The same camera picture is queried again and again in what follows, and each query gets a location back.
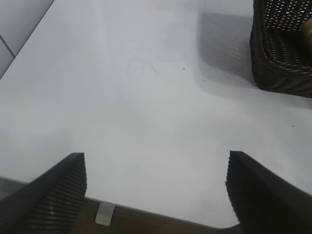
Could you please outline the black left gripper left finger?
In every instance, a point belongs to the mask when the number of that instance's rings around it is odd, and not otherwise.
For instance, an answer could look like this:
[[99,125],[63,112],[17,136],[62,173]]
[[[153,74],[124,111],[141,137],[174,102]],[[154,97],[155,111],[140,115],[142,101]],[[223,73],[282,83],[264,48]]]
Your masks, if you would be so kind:
[[2,234],[69,234],[87,190],[84,153],[72,153],[0,201]]

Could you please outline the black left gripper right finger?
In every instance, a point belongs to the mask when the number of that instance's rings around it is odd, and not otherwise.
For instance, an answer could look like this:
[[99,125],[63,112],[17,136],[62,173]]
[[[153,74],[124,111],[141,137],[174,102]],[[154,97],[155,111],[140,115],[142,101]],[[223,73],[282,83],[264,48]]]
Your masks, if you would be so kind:
[[226,189],[246,234],[310,234],[312,196],[242,151],[231,151]]

